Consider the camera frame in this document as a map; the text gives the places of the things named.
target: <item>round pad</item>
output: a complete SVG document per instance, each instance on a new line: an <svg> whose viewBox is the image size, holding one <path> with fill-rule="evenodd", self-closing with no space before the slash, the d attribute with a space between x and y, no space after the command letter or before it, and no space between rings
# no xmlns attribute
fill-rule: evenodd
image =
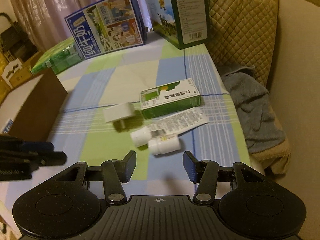
<svg viewBox="0 0 320 240"><path fill-rule="evenodd" d="M40 213L48 216L62 215L68 212L72 206L72 199L60 194L44 196L36 203L36 209Z"/></svg>
<svg viewBox="0 0 320 240"><path fill-rule="evenodd" d="M247 200L247 208L257 215L271 217L283 210L281 200L268 195L253 196Z"/></svg>
<svg viewBox="0 0 320 240"><path fill-rule="evenodd" d="M92 192L53 184L47 191L41 188L25 193L13 205L12 214L22 232L36 238L66 238L97 220L100 202Z"/></svg>
<svg viewBox="0 0 320 240"><path fill-rule="evenodd" d="M222 197L218 212L222 220L248 238L281 238L297 233L305 218L303 202L283 188L250 182Z"/></svg>

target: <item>green white box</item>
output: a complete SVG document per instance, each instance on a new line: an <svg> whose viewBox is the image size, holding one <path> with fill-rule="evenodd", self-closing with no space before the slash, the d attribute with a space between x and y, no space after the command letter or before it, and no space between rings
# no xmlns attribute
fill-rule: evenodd
<svg viewBox="0 0 320 240"><path fill-rule="evenodd" d="M52 65L51 68L53 72L58 75L62 71L80 63L82 61L80 55L78 53L74 53L66 57L65 59L60 60L59 63Z"/></svg>
<svg viewBox="0 0 320 240"><path fill-rule="evenodd" d="M208 0L146 0L153 30L178 49L208 39Z"/></svg>
<svg viewBox="0 0 320 240"><path fill-rule="evenodd" d="M199 106L200 101L200 93L191 78L140 93L140 108L145 119Z"/></svg>
<svg viewBox="0 0 320 240"><path fill-rule="evenodd" d="M34 65L31 73L35 75L43 69L58 65L74 54L78 55L78 52L76 50L74 38L70 37L47 50Z"/></svg>

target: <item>medicine box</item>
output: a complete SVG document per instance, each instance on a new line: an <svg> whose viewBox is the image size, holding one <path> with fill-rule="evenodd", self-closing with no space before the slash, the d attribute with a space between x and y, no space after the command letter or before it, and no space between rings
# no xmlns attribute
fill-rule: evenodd
<svg viewBox="0 0 320 240"><path fill-rule="evenodd" d="M143 45L147 38L138 0L101 0L65 21L85 59Z"/></svg>
<svg viewBox="0 0 320 240"><path fill-rule="evenodd" d="M191 78L140 93L140 108L146 119L199 106L200 101L200 93Z"/></svg>
<svg viewBox="0 0 320 240"><path fill-rule="evenodd" d="M178 49L207 41L208 0L146 0L153 30Z"/></svg>

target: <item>checkered tablecloth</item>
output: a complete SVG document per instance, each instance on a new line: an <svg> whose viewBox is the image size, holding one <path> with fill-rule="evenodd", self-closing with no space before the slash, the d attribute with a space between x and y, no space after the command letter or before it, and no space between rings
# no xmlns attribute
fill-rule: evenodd
<svg viewBox="0 0 320 240"><path fill-rule="evenodd" d="M63 167L40 168L30 181L5 183L0 200L10 211L19 195L81 160L89 166L109 159L122 159L130 150L137 153L137 166L124 186L127 195L171 195L194 193L183 168L182 154L211 159L221 166L249 163L249 155L235 107L204 44L179 50L155 33L144 46L116 51L79 63L58 75L68 99L52 129L49 140L64 151ZM201 108L210 122L182 136L179 152L161 156L147 147L135 148L130 132L152 122L139 112L139 92L158 85L192 78L202 95ZM118 132L105 123L102 110L123 102L134 102L136 117L126 120L127 130ZM104 198L102 184L90 190Z"/></svg>

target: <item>barcode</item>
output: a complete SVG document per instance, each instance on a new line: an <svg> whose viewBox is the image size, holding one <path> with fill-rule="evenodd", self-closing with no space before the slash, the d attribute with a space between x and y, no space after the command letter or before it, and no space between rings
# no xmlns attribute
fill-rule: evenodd
<svg viewBox="0 0 320 240"><path fill-rule="evenodd" d="M202 32L192 33L192 34L189 34L189 36L190 36L190 40L202 38Z"/></svg>
<svg viewBox="0 0 320 240"><path fill-rule="evenodd" d="M159 136L163 136L165 135L165 131L164 130L156 130L156 131L151 131L151 136L153 138L159 137Z"/></svg>

